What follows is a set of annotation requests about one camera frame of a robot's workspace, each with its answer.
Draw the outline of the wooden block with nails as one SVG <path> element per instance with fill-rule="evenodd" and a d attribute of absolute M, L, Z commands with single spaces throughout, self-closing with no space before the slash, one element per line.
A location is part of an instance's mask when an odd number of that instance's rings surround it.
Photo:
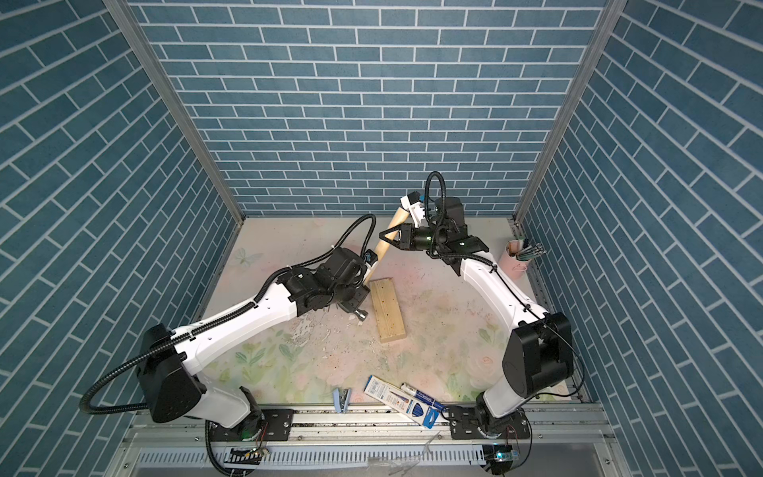
<path fill-rule="evenodd" d="M 380 342 L 385 344 L 407 337 L 403 314 L 399 307 L 397 292 L 391 278 L 370 282 L 370 290 L 375 310 L 375 318 Z"/>

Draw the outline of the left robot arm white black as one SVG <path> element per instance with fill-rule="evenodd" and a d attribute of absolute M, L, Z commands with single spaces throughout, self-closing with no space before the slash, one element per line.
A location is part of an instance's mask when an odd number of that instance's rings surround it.
<path fill-rule="evenodd" d="M 366 277 L 378 256 L 368 248 L 353 252 L 344 242 L 363 224 L 377 224 L 373 214 L 355 220 L 338 242 L 321 256 L 286 266 L 266 278 L 258 294 L 213 317 L 175 330 L 150 328 L 140 355 L 97 380 L 83 395 L 79 409 L 87 415 L 149 411 L 155 423 L 194 417 L 232 429 L 254 419 L 256 402 L 247 389 L 217 387 L 204 369 L 220 355 L 261 332 L 332 304 L 365 320 L 361 308 L 370 293 Z M 134 370 L 144 400 L 127 405 L 94 405 L 109 383 Z"/>

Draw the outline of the steel claw hammer wooden handle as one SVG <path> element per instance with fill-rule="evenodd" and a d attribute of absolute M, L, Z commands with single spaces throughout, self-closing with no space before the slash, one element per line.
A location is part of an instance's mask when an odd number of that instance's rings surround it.
<path fill-rule="evenodd" d="M 409 218 L 409 213 L 405 212 L 405 210 L 403 210 L 403 208 L 401 208 L 401 206 L 400 206 L 397 209 L 397 212 L 395 212 L 395 216 L 393 216 L 393 218 L 391 219 L 391 222 L 389 222 L 389 224 L 387 225 L 387 228 L 385 228 L 385 230 L 387 230 L 390 227 L 393 227 L 393 226 L 396 226 L 396 225 L 401 225 L 401 224 L 405 223 L 408 218 Z M 368 270 L 366 271 L 366 274 L 364 275 L 364 280 L 362 282 L 363 285 L 369 287 L 369 284 L 370 284 L 372 276 L 374 275 L 375 271 L 379 267 L 379 265 L 380 265 L 381 261 L 383 260 L 383 258 L 385 257 L 385 255 L 387 254 L 387 251 L 389 250 L 389 248 L 390 248 L 390 246 L 388 248 L 384 248 L 383 246 L 380 246 L 380 241 L 378 242 L 378 244 L 374 248 L 374 252 L 378 255 L 379 260 L 377 261 L 376 264 L 374 264 L 371 268 L 368 268 Z M 366 320 L 366 318 L 368 317 L 368 312 L 366 310 L 361 309 L 361 308 L 359 310 L 357 310 L 356 312 L 353 312 L 353 313 L 360 320 L 361 323 L 363 323 Z"/>

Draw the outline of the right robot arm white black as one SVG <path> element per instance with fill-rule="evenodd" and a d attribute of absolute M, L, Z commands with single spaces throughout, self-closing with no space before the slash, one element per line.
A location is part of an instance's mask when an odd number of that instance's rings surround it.
<path fill-rule="evenodd" d="M 464 207 L 446 192 L 445 179 L 433 171 L 422 193 L 401 198 L 375 249 L 424 252 L 443 262 L 482 296 L 505 325 L 509 336 L 502 377 L 476 399 L 475 413 L 485 429 L 505 421 L 534 397 L 585 371 L 574 348 L 571 323 L 534 302 L 504 273 L 486 244 L 469 233 Z"/>

